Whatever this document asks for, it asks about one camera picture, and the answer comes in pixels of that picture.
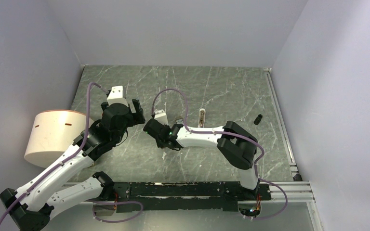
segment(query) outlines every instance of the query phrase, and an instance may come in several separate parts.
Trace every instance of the purple cable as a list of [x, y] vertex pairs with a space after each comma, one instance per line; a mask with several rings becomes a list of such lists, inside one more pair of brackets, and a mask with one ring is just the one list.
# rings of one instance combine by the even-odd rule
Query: purple cable
[[[186, 99], [185, 95], [178, 89], [175, 89], [175, 88], [167, 88], [167, 89], [164, 89], [162, 91], [160, 91], [154, 98], [153, 102], [152, 102], [152, 107], [151, 107], [151, 114], [154, 115], [154, 106], [155, 106], [155, 101], [157, 100], [158, 96], [161, 95], [163, 92], [165, 91], [168, 91], [168, 90], [173, 90], [173, 91], [176, 91], [178, 92], [179, 94], [181, 94], [181, 96], [184, 98], [184, 101], [185, 101], [185, 118], [184, 118], [184, 127], [187, 131], [189, 132], [193, 132], [193, 133], [196, 133], [196, 134], [213, 134], [213, 132], [211, 131], [194, 131], [194, 130], [190, 130], [188, 125], [186, 124], [186, 118], [188, 117], [188, 100]], [[257, 170], [257, 162], [264, 156], [264, 148], [259, 145], [256, 141], [248, 138], [248, 137], [245, 137], [245, 136], [242, 136], [242, 135], [239, 135], [239, 134], [236, 134], [236, 133], [233, 133], [233, 132], [227, 132], [227, 131], [216, 131], [215, 133], [217, 134], [224, 134], [224, 135], [230, 135], [230, 136], [234, 136], [234, 137], [238, 137], [238, 138], [241, 138], [241, 139], [244, 139], [246, 141], [249, 141], [251, 143], [253, 143], [254, 145], [256, 145], [256, 147], [258, 147], [260, 149], [260, 151], [262, 152], [260, 154], [259, 157], [257, 157], [254, 162], [253, 162], [253, 167], [254, 167], [254, 174], [256, 175], [257, 179], [259, 179], [260, 181], [263, 181], [267, 184], [270, 184], [270, 185], [273, 185], [275, 187], [277, 187], [278, 189], [280, 189], [280, 191], [283, 193], [284, 195], [284, 198], [286, 199], [285, 203], [284, 203], [284, 206], [276, 213], [272, 214], [272, 215], [269, 215], [269, 216], [266, 216], [266, 217], [261, 217], [261, 218], [253, 218], [254, 220], [265, 220], [265, 219], [269, 219], [269, 218], [272, 218], [272, 217], [275, 217], [277, 215], [279, 215], [280, 213], [282, 213], [286, 207], [287, 207], [287, 203], [288, 203], [288, 199], [287, 199], [287, 194], [286, 192], [280, 187], [278, 186], [277, 184], [273, 183], [273, 182], [270, 182], [270, 181], [267, 181], [267, 180], [264, 180], [262, 178], [260, 178], [259, 176], [259, 173], [258, 173], [258, 170]]]
[[139, 201], [123, 201], [123, 202], [105, 202], [105, 201], [92, 201], [92, 200], [88, 200], [89, 202], [93, 202], [93, 203], [96, 203], [96, 204], [100, 204], [100, 205], [127, 205], [127, 204], [137, 204], [137, 205], [140, 205], [141, 208], [140, 208], [140, 211], [135, 214], [134, 216], [130, 217], [130, 218], [127, 218], [127, 219], [123, 219], [123, 220], [103, 220], [103, 219], [100, 219], [98, 218], [96, 215], [95, 215], [95, 211], [94, 211], [94, 206], [93, 206], [93, 218], [98, 220], [98, 221], [101, 221], [101, 222], [104, 222], [104, 223], [122, 223], [122, 222], [125, 222], [125, 221], [129, 221], [129, 220], [132, 220], [134, 218], [136, 218], [137, 216], [139, 216], [141, 214], [141, 212], [143, 211], [144, 209], [144, 206], [141, 202]]
[[[90, 90], [92, 88], [92, 86], [95, 85], [97, 86], [98, 88], [100, 88], [102, 91], [104, 91], [104, 93], [108, 94], [108, 90], [103, 88], [102, 86], [100, 86], [99, 84], [97, 83], [94, 83], [94, 82], [91, 82], [89, 83], [88, 87], [87, 87], [87, 93], [86, 93], [86, 125], [85, 125], [85, 129], [84, 129], [84, 138], [83, 138], [83, 142], [81, 143], [79, 149], [77, 149], [77, 151], [69, 156], [68, 158], [65, 158], [62, 162], [63, 163], [66, 163], [67, 161], [69, 161], [70, 159], [72, 159], [73, 157], [77, 156], [77, 154], [79, 154], [79, 152], [83, 149], [84, 145], [86, 144], [86, 141], [87, 141], [87, 135], [89, 134], [89, 123], [90, 123]], [[48, 175], [50, 175], [54, 170], [56, 170], [58, 167], [60, 167], [61, 165], [60, 164], [57, 164], [55, 166], [53, 166], [51, 169], [49, 169], [45, 174], [43, 174], [34, 184], [32, 184], [27, 190], [26, 192], [27, 193], [30, 193], [30, 191], [32, 191], [39, 183], [42, 182], [42, 180], [44, 180]], [[3, 220], [5, 219], [6, 215], [9, 214], [9, 212], [12, 210], [12, 208], [18, 203], [20, 202], [21, 200], [23, 200], [23, 198], [26, 197], [26, 192], [21, 194], [6, 210], [5, 212], [2, 214], [2, 216], [0, 217], [0, 225], [2, 224]]]

